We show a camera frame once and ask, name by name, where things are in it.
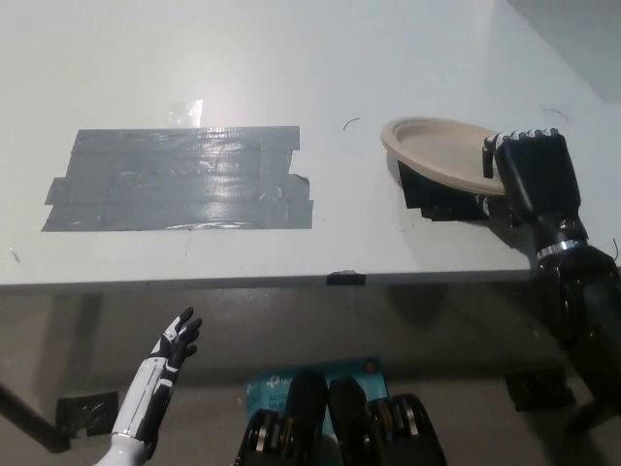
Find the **robotic hand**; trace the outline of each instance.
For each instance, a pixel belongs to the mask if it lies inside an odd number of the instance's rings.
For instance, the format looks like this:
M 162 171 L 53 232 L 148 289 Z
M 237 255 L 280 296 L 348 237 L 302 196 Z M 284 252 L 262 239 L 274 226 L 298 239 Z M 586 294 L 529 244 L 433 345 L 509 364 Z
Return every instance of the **robotic hand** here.
M 511 225 L 531 227 L 535 279 L 546 305 L 542 317 L 594 402 L 569 429 L 588 430 L 621 413 L 621 280 L 614 259 L 588 244 L 580 192 L 565 138 L 555 129 L 515 131 L 483 145 L 483 174 L 498 176 L 506 196 L 483 210 Z M 505 203 L 506 209 L 497 209 Z
M 315 464 L 325 448 L 326 406 L 344 466 L 446 465 L 429 415 L 415 396 L 368 401 L 351 377 L 328 388 L 323 374 L 303 370 L 289 386 L 284 412 L 259 410 L 252 416 L 234 466 Z
M 178 316 L 141 364 L 116 418 L 111 448 L 97 466 L 139 466 L 153 456 L 179 370 L 196 352 L 192 343 L 202 321 L 190 321 L 193 313 L 187 308 Z

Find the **black object under plate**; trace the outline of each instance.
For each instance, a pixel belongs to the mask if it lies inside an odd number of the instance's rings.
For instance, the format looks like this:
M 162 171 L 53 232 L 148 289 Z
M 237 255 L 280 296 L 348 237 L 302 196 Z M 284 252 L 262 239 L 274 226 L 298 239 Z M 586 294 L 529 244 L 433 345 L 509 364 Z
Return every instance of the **black object under plate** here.
M 505 380 L 515 411 L 559 410 L 575 405 L 561 367 L 515 372 L 506 375 Z
M 488 217 L 476 202 L 476 194 L 436 183 L 399 162 L 401 186 L 408 209 L 420 209 L 434 221 L 476 221 Z

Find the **black tape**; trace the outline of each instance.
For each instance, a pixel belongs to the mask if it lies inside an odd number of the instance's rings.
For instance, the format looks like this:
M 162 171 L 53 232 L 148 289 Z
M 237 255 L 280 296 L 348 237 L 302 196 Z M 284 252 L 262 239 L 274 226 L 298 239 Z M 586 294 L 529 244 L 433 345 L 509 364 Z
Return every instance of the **black tape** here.
M 361 285 L 367 282 L 367 276 L 363 274 L 357 274 L 353 270 L 342 270 L 340 272 L 334 272 L 326 277 L 327 285 L 346 286 L 346 285 Z
M 70 438 L 82 429 L 86 429 L 87 437 L 110 434 L 117 416 L 116 392 L 60 398 L 56 403 L 56 428 Z

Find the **robotic arm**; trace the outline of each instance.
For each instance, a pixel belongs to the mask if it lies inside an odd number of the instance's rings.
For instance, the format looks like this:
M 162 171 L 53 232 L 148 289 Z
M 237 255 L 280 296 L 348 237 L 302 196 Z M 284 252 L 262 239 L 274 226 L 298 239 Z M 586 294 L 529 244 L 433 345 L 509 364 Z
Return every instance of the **robotic arm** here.
M 202 321 L 190 321 L 193 313 L 187 308 L 178 316 L 141 364 L 116 418 L 111 447 L 97 466 L 139 466 L 153 456 L 179 370 L 196 352 L 192 344 Z
M 619 272 L 612 257 L 588 244 L 572 160 L 557 130 L 489 138 L 483 145 L 487 178 L 494 176 L 494 161 L 506 196 L 486 204 L 506 203 L 508 215 L 499 217 L 531 227 L 538 252 L 535 280 L 545 304 L 541 319 L 594 397 L 570 425 L 572 432 L 584 432 L 621 413 Z

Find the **silver metal ring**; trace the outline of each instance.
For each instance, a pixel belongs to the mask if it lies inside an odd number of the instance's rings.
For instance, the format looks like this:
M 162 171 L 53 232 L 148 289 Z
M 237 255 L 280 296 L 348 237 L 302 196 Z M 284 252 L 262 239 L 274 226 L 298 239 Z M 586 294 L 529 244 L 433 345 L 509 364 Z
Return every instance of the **silver metal ring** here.
M 576 240 L 568 240 L 562 241 L 561 243 L 557 243 L 556 245 L 548 246 L 547 248 L 543 248 L 537 253 L 537 259 L 543 259 L 547 255 L 556 254 L 558 252 L 563 252 L 564 250 L 571 250 L 573 248 L 587 246 L 588 243 L 586 241 L 576 241 Z
M 268 429 L 265 424 L 261 425 L 259 435 L 256 440 L 256 451 L 263 451 L 265 447 L 265 438 L 268 436 Z
M 416 425 L 416 417 L 414 411 L 410 406 L 406 406 L 406 415 L 408 416 L 409 433 L 411 435 L 418 435 L 418 426 Z

